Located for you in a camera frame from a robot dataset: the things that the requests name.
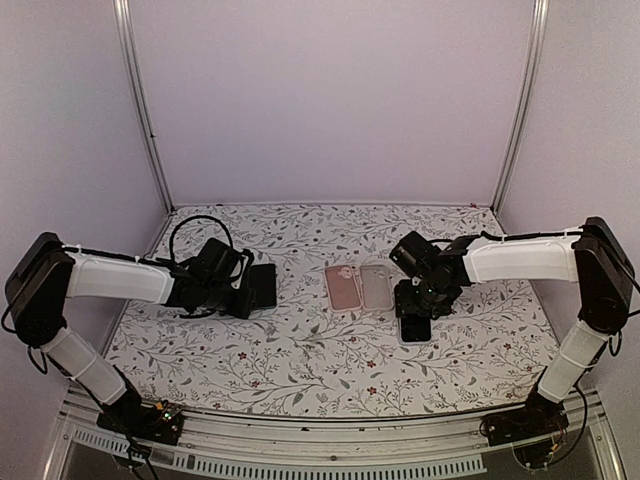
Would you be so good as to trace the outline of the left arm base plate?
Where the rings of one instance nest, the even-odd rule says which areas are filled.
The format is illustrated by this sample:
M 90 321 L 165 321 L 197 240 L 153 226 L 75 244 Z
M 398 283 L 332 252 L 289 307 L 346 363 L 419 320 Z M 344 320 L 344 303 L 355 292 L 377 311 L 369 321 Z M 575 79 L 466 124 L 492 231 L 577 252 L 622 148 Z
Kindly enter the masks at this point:
M 183 425 L 181 412 L 136 404 L 106 406 L 97 419 L 102 429 L 169 446 L 178 444 Z

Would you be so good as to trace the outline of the clear white phone case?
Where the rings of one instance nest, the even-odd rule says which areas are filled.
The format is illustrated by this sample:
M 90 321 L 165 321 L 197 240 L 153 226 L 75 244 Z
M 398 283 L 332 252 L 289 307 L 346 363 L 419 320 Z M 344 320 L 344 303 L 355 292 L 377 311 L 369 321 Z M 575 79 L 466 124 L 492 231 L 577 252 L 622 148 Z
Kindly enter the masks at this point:
M 382 264 L 359 268 L 363 307 L 367 311 L 389 311 L 393 308 L 389 269 Z

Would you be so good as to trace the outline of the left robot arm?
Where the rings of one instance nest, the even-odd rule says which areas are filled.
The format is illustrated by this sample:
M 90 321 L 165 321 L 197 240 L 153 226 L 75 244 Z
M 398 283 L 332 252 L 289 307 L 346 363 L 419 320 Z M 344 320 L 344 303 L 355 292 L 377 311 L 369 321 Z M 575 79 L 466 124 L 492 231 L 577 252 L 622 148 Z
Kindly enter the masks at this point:
M 128 434 L 148 426 L 147 407 L 137 390 L 67 323 L 72 298 L 136 300 L 197 312 L 226 309 L 247 318 L 254 292 L 249 271 L 254 255 L 211 239 L 181 262 L 84 249 L 41 234 L 5 284 L 5 331 L 26 346 L 32 365 L 47 374 L 54 365 L 92 395 L 102 411 Z

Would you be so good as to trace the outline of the black phone teal edge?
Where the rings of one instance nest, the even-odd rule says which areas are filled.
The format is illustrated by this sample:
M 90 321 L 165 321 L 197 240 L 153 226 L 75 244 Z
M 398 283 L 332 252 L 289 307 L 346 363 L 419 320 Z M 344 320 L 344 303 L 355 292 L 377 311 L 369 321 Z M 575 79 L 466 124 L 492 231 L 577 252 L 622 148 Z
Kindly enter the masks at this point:
M 274 264 L 254 265 L 249 271 L 249 286 L 254 290 L 254 310 L 277 306 L 277 279 Z

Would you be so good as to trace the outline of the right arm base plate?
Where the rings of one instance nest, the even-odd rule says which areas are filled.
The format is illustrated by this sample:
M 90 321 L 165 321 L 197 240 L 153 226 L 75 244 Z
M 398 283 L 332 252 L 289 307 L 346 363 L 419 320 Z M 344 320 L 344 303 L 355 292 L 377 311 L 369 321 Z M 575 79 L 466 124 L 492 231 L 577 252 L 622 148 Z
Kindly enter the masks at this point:
M 562 404 L 524 405 L 483 416 L 479 433 L 490 446 L 498 446 L 560 432 L 568 426 Z

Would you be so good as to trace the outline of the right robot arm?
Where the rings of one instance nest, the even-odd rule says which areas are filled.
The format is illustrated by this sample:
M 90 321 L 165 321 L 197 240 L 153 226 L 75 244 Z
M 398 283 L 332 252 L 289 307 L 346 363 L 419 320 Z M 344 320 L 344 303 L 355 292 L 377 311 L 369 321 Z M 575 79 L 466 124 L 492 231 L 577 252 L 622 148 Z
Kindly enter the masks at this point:
M 394 288 L 399 336 L 405 343 L 430 340 L 432 321 L 450 315 L 466 287 L 499 280 L 578 284 L 577 323 L 518 412 L 517 427 L 527 436 L 539 435 L 554 422 L 570 390 L 635 314 L 631 301 L 639 284 L 634 268 L 600 217 L 562 231 L 511 236 L 483 231 L 427 240 L 412 231 L 389 257 L 406 276 Z

